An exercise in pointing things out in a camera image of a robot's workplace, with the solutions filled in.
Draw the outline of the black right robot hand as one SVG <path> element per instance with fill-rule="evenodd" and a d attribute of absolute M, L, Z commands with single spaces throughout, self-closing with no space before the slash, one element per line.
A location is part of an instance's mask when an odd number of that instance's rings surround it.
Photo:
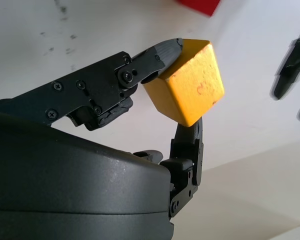
<path fill-rule="evenodd" d="M 89 131 L 126 113 L 194 42 L 124 51 L 14 98 L 0 99 L 0 240 L 170 240 L 202 178 L 203 122 L 177 126 L 170 157 L 113 149 L 51 127 Z"/>

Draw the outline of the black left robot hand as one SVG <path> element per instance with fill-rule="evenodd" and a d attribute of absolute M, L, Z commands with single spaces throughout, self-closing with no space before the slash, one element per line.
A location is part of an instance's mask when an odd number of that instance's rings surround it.
<path fill-rule="evenodd" d="M 275 74 L 271 87 L 271 96 L 282 99 L 300 76 L 300 35 L 293 40 Z"/>

